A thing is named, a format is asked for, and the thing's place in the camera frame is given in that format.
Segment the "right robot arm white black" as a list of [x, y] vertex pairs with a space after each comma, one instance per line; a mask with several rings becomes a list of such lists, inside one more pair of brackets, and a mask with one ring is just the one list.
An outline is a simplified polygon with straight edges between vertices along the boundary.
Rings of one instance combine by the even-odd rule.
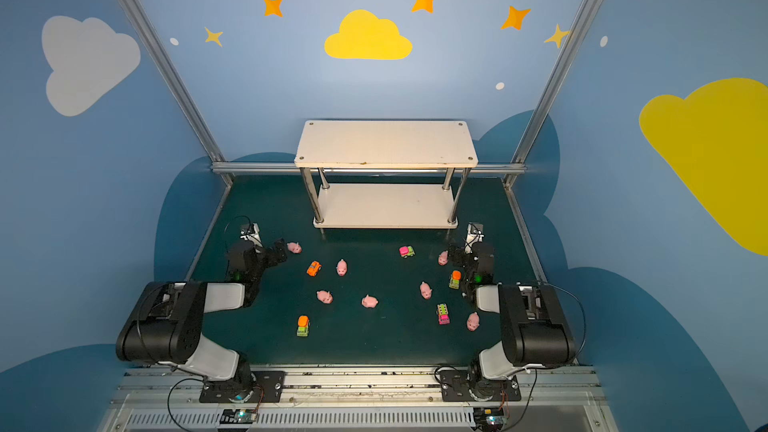
[[578, 357], [583, 345], [573, 336], [556, 287], [496, 282], [495, 250], [485, 242], [452, 244], [445, 258], [464, 271], [458, 290], [474, 308], [467, 326], [479, 326], [481, 312], [496, 314], [500, 326], [499, 341], [468, 367], [463, 382], [471, 397], [492, 400], [504, 395], [517, 374], [559, 368]]

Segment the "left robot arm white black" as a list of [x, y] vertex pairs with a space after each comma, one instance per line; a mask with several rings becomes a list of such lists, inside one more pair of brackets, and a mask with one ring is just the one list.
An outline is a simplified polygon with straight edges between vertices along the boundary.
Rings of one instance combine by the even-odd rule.
[[203, 325], [208, 314], [253, 305], [265, 271], [284, 263], [288, 253], [282, 239], [270, 247], [241, 239], [228, 251], [223, 282], [147, 284], [116, 340], [118, 359], [200, 378], [203, 403], [276, 401], [279, 394], [259, 381], [247, 356], [207, 338]]

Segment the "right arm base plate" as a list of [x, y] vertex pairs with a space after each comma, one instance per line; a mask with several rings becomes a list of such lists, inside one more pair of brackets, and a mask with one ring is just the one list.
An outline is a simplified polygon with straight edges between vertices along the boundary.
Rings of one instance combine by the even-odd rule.
[[444, 402], [499, 402], [522, 400], [516, 378], [491, 380], [479, 372], [439, 368], [434, 373]]

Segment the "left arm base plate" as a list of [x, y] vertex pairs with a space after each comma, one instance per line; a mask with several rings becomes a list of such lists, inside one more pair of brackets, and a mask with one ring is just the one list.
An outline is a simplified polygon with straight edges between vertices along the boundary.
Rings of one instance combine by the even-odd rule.
[[205, 381], [199, 396], [204, 404], [277, 403], [281, 399], [286, 373], [256, 370], [227, 381]]

